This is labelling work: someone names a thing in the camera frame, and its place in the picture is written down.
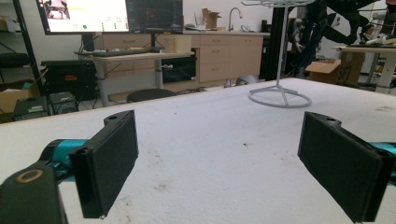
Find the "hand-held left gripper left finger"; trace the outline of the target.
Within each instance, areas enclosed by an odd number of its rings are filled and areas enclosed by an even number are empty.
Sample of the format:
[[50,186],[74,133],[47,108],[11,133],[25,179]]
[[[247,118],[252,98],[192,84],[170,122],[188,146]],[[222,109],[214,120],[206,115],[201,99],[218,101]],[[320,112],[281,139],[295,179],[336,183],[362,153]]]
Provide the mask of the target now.
[[104,124],[69,153],[84,218],[107,216],[139,154],[133,110],[111,115]]

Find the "black strap belt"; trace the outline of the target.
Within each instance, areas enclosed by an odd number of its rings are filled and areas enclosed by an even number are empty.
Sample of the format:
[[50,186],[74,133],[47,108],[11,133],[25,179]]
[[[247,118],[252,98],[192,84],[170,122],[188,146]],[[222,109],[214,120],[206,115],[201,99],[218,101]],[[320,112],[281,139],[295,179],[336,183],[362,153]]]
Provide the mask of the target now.
[[327,7],[349,22],[349,34],[343,34],[332,27],[326,28],[323,35],[333,42],[351,45],[358,39],[358,29],[369,23],[359,10],[379,0],[326,0]]

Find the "black computer box with fan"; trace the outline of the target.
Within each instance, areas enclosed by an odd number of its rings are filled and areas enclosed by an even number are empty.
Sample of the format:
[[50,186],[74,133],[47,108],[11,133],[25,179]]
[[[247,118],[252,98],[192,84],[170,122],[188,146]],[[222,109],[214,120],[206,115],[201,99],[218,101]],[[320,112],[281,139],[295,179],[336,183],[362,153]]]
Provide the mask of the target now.
[[55,115],[78,111],[76,98],[69,91],[52,93],[49,100]]

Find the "black round stool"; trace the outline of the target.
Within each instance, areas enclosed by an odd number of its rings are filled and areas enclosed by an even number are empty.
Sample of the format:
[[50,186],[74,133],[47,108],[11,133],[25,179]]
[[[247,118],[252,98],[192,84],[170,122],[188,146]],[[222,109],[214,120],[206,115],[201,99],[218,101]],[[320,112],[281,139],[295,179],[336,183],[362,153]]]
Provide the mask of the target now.
[[173,91],[165,89],[144,89],[139,91],[134,91],[130,93],[126,100],[128,103],[142,102],[154,99],[160,99],[165,97],[176,96],[177,94]]

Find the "large open cardboard box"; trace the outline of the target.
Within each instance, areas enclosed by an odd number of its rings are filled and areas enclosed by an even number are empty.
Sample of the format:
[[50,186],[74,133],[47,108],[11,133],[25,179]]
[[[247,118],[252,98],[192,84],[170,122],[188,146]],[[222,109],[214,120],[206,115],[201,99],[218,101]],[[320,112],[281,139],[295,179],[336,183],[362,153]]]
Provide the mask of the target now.
[[315,61],[305,70],[313,81],[355,87],[364,60],[363,52],[342,52],[340,59]]

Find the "black equipment case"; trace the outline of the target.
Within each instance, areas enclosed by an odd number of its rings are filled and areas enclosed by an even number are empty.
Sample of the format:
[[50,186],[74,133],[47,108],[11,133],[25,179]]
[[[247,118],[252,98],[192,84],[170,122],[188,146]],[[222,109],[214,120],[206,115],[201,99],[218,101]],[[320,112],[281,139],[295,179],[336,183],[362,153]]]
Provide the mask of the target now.
[[78,101],[96,98],[96,67],[90,60],[43,61],[47,94],[71,92]]

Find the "light wooden desk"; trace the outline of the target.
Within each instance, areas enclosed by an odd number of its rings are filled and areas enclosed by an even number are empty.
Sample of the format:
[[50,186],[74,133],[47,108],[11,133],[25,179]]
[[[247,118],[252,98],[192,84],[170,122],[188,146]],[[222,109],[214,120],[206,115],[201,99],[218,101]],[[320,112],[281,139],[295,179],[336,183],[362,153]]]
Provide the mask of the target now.
[[[163,70],[162,60],[175,58],[188,58],[193,55],[193,52],[182,53],[142,53],[130,54],[112,57],[95,57],[92,54],[87,54],[89,60],[93,61],[96,68],[97,85],[100,92],[100,99],[103,107],[112,105],[109,102],[109,95],[125,93],[127,91],[147,89],[147,88],[163,88]],[[108,63],[136,63],[143,61],[153,61],[154,70],[152,72],[137,72],[136,77],[121,76],[110,77],[105,67]]]

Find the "cardboard box with teal item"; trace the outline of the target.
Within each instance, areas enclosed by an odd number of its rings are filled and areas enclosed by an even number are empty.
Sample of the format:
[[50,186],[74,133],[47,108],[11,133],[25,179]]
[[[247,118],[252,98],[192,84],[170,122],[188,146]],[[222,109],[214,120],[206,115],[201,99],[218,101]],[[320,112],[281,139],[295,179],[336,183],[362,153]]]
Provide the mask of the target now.
[[12,121],[18,100],[39,95],[39,89],[32,79],[0,83],[0,124]]

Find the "black aluminium column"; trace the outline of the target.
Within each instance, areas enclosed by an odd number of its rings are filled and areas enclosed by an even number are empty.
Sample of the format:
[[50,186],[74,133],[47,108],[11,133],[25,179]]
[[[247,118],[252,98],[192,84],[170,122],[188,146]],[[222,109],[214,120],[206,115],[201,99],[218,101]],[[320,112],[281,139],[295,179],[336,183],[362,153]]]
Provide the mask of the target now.
[[287,15],[285,8],[275,7],[272,12],[272,20],[262,20],[262,33],[268,33],[262,42],[262,60],[259,79],[275,80],[278,66],[280,65],[279,56],[281,55],[281,43],[284,16]]

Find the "beige plastic container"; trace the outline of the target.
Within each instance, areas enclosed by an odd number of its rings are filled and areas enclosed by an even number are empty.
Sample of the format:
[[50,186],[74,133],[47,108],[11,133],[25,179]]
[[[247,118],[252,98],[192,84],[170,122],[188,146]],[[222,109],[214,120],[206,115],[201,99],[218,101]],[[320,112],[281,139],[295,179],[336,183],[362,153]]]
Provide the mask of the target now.
[[190,35],[165,35],[163,37],[164,50],[167,53],[187,53],[191,51]]

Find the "black metal pole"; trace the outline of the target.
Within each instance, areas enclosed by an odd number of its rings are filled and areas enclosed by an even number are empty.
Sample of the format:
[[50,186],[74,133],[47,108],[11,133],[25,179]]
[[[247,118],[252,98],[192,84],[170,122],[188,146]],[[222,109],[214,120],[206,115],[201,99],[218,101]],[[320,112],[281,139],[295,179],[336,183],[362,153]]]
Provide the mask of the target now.
[[28,30],[26,27],[26,22],[25,22],[23,13],[22,13],[21,1],[20,0],[11,0],[11,1],[13,3],[14,10],[16,12],[17,19],[18,19],[19,25],[21,27],[21,34],[22,34],[24,46],[27,50],[28,58],[30,61],[30,67],[33,71],[33,75],[34,75],[35,82],[37,84],[39,93],[41,95],[46,95],[45,88],[43,87],[43,84],[42,84],[42,76],[41,76],[38,66],[37,66],[32,42],[30,40],[30,36],[29,36]]

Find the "monitor with white screen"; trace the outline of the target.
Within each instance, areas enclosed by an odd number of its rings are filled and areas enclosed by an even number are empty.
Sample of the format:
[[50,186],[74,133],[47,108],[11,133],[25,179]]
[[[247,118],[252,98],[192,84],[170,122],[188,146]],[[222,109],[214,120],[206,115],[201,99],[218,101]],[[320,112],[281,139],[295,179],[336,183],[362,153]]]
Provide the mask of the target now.
[[46,35],[128,32],[125,0],[35,0]]

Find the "monitor with dark screen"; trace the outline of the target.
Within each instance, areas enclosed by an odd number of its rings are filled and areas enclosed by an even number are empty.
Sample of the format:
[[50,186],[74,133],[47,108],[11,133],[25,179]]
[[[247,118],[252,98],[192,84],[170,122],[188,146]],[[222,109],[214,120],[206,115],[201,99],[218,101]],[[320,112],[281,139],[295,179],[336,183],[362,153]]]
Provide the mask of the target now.
[[125,4],[131,33],[183,33],[183,0],[125,0]]

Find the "metal faucet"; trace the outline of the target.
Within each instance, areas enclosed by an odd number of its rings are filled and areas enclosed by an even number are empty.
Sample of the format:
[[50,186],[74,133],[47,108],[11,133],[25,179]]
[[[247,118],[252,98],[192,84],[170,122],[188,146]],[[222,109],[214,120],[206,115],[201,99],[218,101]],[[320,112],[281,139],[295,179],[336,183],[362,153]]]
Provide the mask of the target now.
[[231,32],[233,30],[233,13],[238,13],[238,18],[243,19],[243,13],[238,7],[233,7],[230,9],[229,12],[229,19],[228,19],[228,31]]

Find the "small open cardboard box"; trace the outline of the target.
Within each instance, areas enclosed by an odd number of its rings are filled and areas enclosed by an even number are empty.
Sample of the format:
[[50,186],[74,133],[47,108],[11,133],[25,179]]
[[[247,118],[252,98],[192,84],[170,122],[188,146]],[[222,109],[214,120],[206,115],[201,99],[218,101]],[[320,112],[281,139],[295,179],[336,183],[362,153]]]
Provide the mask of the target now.
[[202,9],[205,28],[206,29],[215,29],[218,25],[218,19],[220,15],[218,12],[209,10],[207,8]]

